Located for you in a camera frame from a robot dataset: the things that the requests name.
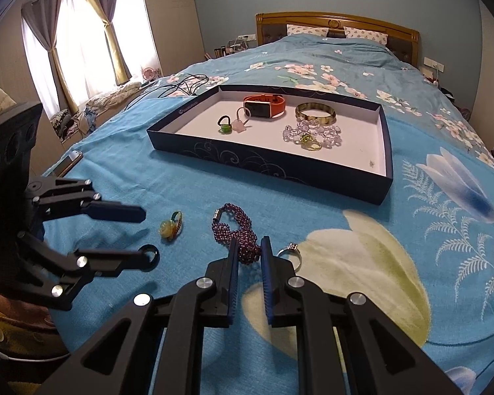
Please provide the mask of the orange smart watch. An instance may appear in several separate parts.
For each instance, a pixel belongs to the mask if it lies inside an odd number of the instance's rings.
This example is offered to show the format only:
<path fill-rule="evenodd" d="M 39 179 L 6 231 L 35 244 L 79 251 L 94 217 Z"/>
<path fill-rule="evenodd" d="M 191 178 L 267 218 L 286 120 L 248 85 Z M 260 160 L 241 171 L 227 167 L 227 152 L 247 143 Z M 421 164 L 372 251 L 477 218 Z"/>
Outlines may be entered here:
<path fill-rule="evenodd" d="M 286 112 L 286 100 L 279 94 L 256 94 L 246 96 L 243 107 L 253 118 L 273 119 Z"/>

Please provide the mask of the tortoiseshell bangle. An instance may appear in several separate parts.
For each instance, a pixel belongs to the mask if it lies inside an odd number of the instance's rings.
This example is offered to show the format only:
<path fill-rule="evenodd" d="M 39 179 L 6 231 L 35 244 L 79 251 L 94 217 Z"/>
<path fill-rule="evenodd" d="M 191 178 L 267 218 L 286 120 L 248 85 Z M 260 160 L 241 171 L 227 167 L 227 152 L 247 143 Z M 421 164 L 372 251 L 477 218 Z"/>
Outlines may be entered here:
<path fill-rule="evenodd" d="M 323 103 L 301 103 L 295 107 L 295 117 L 300 121 L 329 126 L 336 122 L 335 109 Z"/>

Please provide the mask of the black smartphone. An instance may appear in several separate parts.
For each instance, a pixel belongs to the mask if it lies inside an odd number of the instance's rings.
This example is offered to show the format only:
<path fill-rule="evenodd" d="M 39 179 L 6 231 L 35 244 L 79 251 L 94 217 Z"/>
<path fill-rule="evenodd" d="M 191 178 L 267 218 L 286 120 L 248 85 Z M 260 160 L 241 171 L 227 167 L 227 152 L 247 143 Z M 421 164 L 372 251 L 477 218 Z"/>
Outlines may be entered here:
<path fill-rule="evenodd" d="M 69 171 L 78 164 L 83 158 L 83 153 L 79 151 L 72 151 L 66 156 L 57 166 L 51 171 L 52 176 L 63 177 Z"/>

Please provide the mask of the clothes pile on windowsill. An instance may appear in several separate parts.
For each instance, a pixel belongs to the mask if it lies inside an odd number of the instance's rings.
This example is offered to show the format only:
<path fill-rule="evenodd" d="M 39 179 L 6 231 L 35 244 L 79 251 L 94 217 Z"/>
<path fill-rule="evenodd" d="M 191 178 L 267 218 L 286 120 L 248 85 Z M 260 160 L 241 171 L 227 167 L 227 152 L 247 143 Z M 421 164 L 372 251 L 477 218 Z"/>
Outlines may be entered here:
<path fill-rule="evenodd" d="M 85 137 L 100 126 L 101 115 L 121 109 L 122 104 L 135 96 L 141 86 L 141 82 L 129 82 L 111 92 L 93 96 L 79 108 L 77 113 L 72 113 L 68 109 L 59 111 L 50 118 L 53 130 L 61 142 L 69 139 L 76 131 Z"/>

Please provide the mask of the bright blue floral blanket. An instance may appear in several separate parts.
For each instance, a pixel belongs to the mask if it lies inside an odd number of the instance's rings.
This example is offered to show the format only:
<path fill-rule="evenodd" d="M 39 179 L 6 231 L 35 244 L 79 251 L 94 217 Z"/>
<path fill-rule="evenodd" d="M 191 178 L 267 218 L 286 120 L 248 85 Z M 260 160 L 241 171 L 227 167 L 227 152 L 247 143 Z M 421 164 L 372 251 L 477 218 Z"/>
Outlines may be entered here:
<path fill-rule="evenodd" d="M 134 250 L 156 244 L 159 265 L 99 278 L 69 312 L 53 311 L 74 351 L 138 293 L 162 297 L 202 275 L 226 250 L 210 225 L 240 206 L 275 249 L 295 243 L 300 275 L 325 292 L 370 297 L 465 394 L 494 377 L 494 168 L 429 133 L 387 117 L 394 182 L 374 206 L 329 191 L 193 157 L 156 151 L 147 128 L 177 99 L 139 103 L 80 144 L 74 178 L 137 204 L 140 225 L 86 216 L 50 221 L 55 250 Z"/>

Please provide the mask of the left window curtain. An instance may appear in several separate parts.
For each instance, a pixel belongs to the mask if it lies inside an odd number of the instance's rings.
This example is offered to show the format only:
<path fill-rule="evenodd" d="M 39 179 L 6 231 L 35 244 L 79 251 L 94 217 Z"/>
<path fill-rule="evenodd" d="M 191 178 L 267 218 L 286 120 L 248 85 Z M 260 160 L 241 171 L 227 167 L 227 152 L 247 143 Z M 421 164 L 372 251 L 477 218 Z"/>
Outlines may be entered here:
<path fill-rule="evenodd" d="M 42 48 L 47 52 L 50 72 L 61 110 L 74 115 L 78 108 L 64 78 L 57 51 L 57 26 L 61 0 L 33 0 L 21 7 L 21 16 Z"/>

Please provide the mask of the window curtain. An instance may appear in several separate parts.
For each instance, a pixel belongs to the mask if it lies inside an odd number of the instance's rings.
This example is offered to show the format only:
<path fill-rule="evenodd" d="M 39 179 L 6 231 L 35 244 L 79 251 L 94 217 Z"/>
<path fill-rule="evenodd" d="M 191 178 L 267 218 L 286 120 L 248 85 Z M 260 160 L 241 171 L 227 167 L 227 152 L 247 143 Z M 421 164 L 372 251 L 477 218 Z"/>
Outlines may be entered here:
<path fill-rule="evenodd" d="M 21 7 L 21 16 L 42 48 L 47 52 L 50 72 L 61 110 L 74 115 L 78 108 L 64 78 L 57 51 L 57 26 L 61 0 L 33 0 Z"/>
<path fill-rule="evenodd" d="M 106 44 L 109 50 L 115 82 L 118 86 L 127 83 L 131 78 L 131 73 L 124 60 L 120 45 L 118 43 L 117 33 L 113 25 L 117 0 L 85 0 L 94 9 L 97 16 L 100 18 Z"/>

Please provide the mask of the dark blue shallow box tray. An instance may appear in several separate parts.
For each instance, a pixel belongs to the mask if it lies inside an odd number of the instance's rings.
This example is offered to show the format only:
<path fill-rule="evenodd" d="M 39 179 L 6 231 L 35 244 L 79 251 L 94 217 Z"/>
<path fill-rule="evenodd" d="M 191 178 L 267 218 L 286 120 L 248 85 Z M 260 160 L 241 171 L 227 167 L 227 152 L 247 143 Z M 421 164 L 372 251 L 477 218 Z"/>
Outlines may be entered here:
<path fill-rule="evenodd" d="M 286 112 L 277 118 L 250 118 L 245 130 L 220 128 L 243 119 L 246 96 L 279 94 Z M 305 136 L 321 141 L 321 130 L 307 131 L 295 117 L 301 103 L 332 106 L 335 143 L 319 150 L 301 145 Z M 251 170 L 379 205 L 394 181 L 390 133 L 382 106 L 359 98 L 298 88 L 217 86 L 177 104 L 147 130 L 153 147 Z"/>

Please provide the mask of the right window curtain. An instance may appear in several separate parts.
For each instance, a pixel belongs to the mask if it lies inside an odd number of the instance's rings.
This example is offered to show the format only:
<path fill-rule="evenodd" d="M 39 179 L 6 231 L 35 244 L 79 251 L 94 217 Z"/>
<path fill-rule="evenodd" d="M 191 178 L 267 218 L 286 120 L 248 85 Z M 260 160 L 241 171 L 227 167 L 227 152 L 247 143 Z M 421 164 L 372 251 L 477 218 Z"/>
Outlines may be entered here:
<path fill-rule="evenodd" d="M 100 18 L 106 44 L 109 50 L 115 82 L 118 86 L 127 83 L 131 78 L 131 73 L 124 60 L 120 45 L 118 43 L 117 33 L 113 25 L 117 0 L 85 0 L 94 9 L 97 16 Z"/>

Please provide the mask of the wooden headboard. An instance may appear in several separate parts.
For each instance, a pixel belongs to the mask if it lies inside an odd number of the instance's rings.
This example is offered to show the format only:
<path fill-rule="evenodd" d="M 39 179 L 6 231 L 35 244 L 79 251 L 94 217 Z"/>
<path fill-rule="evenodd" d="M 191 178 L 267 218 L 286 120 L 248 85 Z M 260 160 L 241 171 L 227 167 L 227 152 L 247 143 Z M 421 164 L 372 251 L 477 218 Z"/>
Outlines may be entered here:
<path fill-rule="evenodd" d="M 344 28 L 371 30 L 388 36 L 386 47 L 405 63 L 415 68 L 419 66 L 420 34 L 384 20 L 367 17 L 324 12 L 278 12 L 256 14 L 256 38 L 258 45 L 273 43 L 287 35 L 287 25 L 311 28 L 328 28 L 329 38 L 342 39 Z"/>

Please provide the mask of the left patterned pillow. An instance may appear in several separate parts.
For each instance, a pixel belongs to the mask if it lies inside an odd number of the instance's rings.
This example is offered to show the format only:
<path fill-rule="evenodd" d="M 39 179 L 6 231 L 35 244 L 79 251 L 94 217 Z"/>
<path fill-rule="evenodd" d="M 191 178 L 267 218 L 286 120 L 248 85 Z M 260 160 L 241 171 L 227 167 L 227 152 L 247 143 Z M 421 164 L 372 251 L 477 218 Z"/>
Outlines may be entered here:
<path fill-rule="evenodd" d="M 286 34 L 288 36 L 307 34 L 311 36 L 326 38 L 329 33 L 329 28 L 310 27 L 295 24 L 286 25 Z"/>

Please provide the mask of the patterned pillow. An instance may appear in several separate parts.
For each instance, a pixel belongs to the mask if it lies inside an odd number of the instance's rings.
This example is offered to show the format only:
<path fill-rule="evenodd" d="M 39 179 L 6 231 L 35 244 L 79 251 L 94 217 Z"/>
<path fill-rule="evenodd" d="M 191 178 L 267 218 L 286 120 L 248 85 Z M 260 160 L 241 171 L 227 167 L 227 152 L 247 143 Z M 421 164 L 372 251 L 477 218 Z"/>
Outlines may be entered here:
<path fill-rule="evenodd" d="M 380 45 L 387 45 L 388 35 L 382 32 L 374 30 L 363 30 L 350 27 L 343 28 L 345 37 L 347 39 L 366 39 L 379 43 Z"/>
<path fill-rule="evenodd" d="M 286 25 L 286 34 L 288 36 L 307 34 L 311 36 L 326 38 L 329 33 L 329 28 L 310 27 L 295 24 Z"/>

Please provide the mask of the blue floral duvet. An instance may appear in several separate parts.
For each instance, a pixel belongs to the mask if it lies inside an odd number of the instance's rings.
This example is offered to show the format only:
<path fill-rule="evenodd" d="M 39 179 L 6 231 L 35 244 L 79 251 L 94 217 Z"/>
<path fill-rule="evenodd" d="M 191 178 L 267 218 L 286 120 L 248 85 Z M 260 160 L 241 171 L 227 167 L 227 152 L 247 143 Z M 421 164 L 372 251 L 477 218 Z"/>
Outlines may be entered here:
<path fill-rule="evenodd" d="M 387 117 L 413 125 L 494 168 L 494 157 L 469 122 L 419 70 L 366 39 L 292 35 L 159 80 L 146 103 L 202 94 L 215 86 L 266 85 L 347 95 L 383 106 Z"/>

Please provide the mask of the right patterned pillow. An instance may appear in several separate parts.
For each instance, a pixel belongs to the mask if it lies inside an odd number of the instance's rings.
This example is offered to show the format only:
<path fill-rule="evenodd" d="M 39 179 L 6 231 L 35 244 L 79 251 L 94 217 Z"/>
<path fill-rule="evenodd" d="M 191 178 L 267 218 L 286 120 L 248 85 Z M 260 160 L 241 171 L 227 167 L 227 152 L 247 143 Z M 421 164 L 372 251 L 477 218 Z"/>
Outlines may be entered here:
<path fill-rule="evenodd" d="M 366 39 L 379 43 L 380 45 L 387 45 L 388 35 L 382 32 L 374 30 L 363 30 L 350 27 L 343 28 L 345 37 L 347 39 Z"/>

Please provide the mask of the wall power outlet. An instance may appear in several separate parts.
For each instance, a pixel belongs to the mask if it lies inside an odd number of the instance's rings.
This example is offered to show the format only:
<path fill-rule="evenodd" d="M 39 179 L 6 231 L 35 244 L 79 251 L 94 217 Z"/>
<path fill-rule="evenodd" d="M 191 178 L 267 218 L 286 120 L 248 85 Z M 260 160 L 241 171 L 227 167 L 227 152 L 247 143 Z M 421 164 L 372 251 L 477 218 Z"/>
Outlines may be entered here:
<path fill-rule="evenodd" d="M 426 67 L 434 69 L 438 72 L 444 72 L 444 65 L 442 63 L 438 63 L 437 61 L 431 58 L 425 57 L 423 63 Z"/>

